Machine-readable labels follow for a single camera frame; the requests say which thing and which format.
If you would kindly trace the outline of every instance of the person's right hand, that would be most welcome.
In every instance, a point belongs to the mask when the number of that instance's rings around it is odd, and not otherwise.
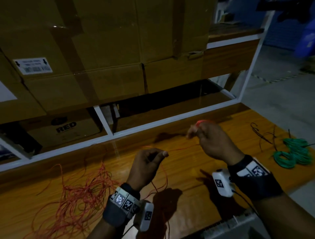
[[[227,165],[234,165],[245,156],[217,124],[202,122],[198,127],[192,125],[187,132],[187,138],[194,136],[199,138],[200,146],[208,156],[223,160]]]

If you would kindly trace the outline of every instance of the person's left hand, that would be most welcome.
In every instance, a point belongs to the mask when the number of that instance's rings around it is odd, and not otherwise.
[[[153,180],[160,163],[168,155],[168,152],[156,148],[139,151],[132,164],[126,183],[134,190],[140,191]]]

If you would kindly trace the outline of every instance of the green wire bundle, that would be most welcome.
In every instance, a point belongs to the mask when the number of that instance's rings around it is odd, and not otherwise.
[[[284,168],[293,168],[297,163],[302,165],[311,164],[313,158],[306,148],[309,146],[306,140],[287,138],[283,140],[283,143],[289,148],[289,153],[283,151],[274,152],[273,157],[277,164]]]

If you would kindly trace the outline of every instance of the person's right arm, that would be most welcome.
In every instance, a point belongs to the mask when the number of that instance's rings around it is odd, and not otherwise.
[[[219,125],[203,122],[192,125],[187,137],[197,136],[204,152],[228,166],[240,162],[245,154],[237,148]],[[252,200],[272,238],[315,238],[315,218],[295,203],[287,194],[262,200]]]

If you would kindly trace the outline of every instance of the person's left arm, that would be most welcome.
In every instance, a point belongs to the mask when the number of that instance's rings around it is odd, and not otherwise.
[[[156,148],[141,150],[137,153],[126,181],[127,185],[125,185],[130,187],[131,194],[139,193],[144,186],[153,180],[160,163],[167,156],[166,151]],[[101,218],[87,239],[121,238],[127,222],[116,228]]]

